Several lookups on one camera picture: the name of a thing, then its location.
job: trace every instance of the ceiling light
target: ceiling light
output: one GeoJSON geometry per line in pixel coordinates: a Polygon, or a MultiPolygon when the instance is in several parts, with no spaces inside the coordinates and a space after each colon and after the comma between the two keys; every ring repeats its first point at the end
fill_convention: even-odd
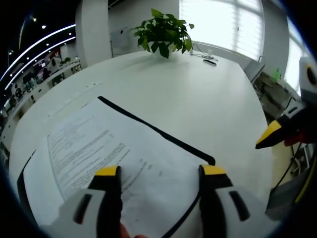
{"type": "Polygon", "coordinates": [[[31,50],[33,47],[35,47],[37,44],[39,44],[40,42],[46,40],[48,37],[51,37],[51,36],[53,36],[53,35],[55,35],[55,34],[61,32],[61,31],[67,30],[67,29],[72,28],[72,27],[74,27],[74,26],[76,26],[76,24],[73,24],[73,25],[64,27],[64,28],[62,28],[62,29],[59,29],[59,30],[57,30],[57,31],[55,31],[55,32],[53,32],[53,33],[50,33],[50,34],[47,35],[46,37],[43,37],[43,38],[40,39],[39,41],[35,42],[33,45],[31,45],[29,48],[27,48],[22,54],[20,54],[20,56],[17,57],[17,58],[15,59],[15,61],[13,61],[13,63],[6,69],[6,71],[5,71],[4,74],[2,75],[0,81],[1,81],[1,80],[3,79],[3,77],[8,73],[8,71],[9,71],[28,51],[30,51],[30,50],[31,50]]]}
{"type": "Polygon", "coordinates": [[[49,47],[47,50],[45,50],[45,51],[43,51],[42,53],[40,53],[40,54],[38,54],[37,56],[35,56],[35,57],[34,57],[32,60],[30,60],[26,65],[24,65],[24,66],[20,69],[20,71],[18,71],[18,72],[15,74],[15,76],[11,79],[11,81],[10,81],[10,82],[8,83],[8,85],[5,87],[5,90],[8,89],[8,87],[10,86],[10,84],[16,79],[16,77],[17,77],[27,66],[29,66],[34,60],[36,60],[36,59],[37,59],[38,57],[40,57],[42,54],[45,54],[46,52],[48,52],[49,50],[55,48],[56,46],[59,46],[59,45],[63,44],[64,42],[71,41],[71,40],[73,40],[73,39],[75,39],[75,38],[76,38],[76,36],[71,37],[71,38],[69,38],[69,39],[67,39],[67,40],[64,40],[64,41],[62,41],[62,42],[59,42],[58,44],[53,45],[52,47],[49,47]]]}

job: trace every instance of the potted plant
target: potted plant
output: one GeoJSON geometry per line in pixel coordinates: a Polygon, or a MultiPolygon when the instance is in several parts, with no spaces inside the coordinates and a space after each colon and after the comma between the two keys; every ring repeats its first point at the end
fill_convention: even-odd
{"type": "Polygon", "coordinates": [[[153,19],[143,21],[141,26],[133,28],[137,30],[134,36],[139,37],[138,47],[157,55],[158,52],[164,58],[169,58],[175,50],[190,51],[193,43],[187,32],[187,22],[179,20],[172,14],[163,14],[152,9],[153,19]]]}

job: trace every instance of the window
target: window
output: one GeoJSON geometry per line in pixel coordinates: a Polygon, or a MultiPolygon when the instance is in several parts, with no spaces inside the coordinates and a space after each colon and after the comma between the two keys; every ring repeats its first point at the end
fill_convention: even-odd
{"type": "Polygon", "coordinates": [[[216,45],[258,60],[264,24],[260,0],[180,0],[180,18],[193,23],[193,41],[216,45]]]}
{"type": "Polygon", "coordinates": [[[301,57],[307,56],[308,51],[294,24],[290,19],[287,19],[287,21],[290,39],[285,81],[298,93],[298,95],[301,95],[299,85],[299,60],[301,57]]]}

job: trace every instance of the paper document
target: paper document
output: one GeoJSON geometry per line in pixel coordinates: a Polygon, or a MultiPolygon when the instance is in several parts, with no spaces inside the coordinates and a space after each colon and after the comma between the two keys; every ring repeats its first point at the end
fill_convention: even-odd
{"type": "Polygon", "coordinates": [[[98,169],[121,166],[121,222],[132,237],[160,238],[168,232],[194,202],[198,167],[206,164],[99,99],[58,124],[46,140],[48,164],[64,201],[88,187],[98,169]]]}

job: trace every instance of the white desk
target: white desk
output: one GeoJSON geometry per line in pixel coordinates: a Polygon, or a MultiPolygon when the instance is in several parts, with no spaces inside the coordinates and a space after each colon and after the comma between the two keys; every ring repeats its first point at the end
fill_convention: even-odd
{"type": "Polygon", "coordinates": [[[241,67],[217,57],[217,67],[202,58],[173,53],[155,61],[137,52],[103,61],[62,81],[20,120],[11,146],[9,173],[16,181],[43,136],[63,118],[97,96],[104,96],[153,126],[212,155],[235,185],[265,204],[272,179],[271,149],[255,144],[267,123],[257,95],[241,67]],[[102,83],[48,115],[71,95],[102,83]]]}
{"type": "Polygon", "coordinates": [[[53,87],[53,85],[51,85],[51,81],[54,78],[56,78],[58,75],[64,73],[65,71],[79,64],[80,64],[79,62],[75,62],[65,66],[61,70],[57,71],[56,73],[48,77],[40,85],[36,85],[35,88],[30,93],[24,94],[21,101],[10,113],[7,123],[1,134],[1,141],[3,142],[4,146],[7,148],[8,151],[11,151],[11,143],[12,143],[14,131],[16,129],[16,126],[19,120],[21,119],[23,114],[26,113],[30,109],[30,107],[33,105],[33,101],[31,100],[31,97],[33,96],[35,101],[39,100],[40,97],[42,97],[46,92],[48,92],[53,87]]]}

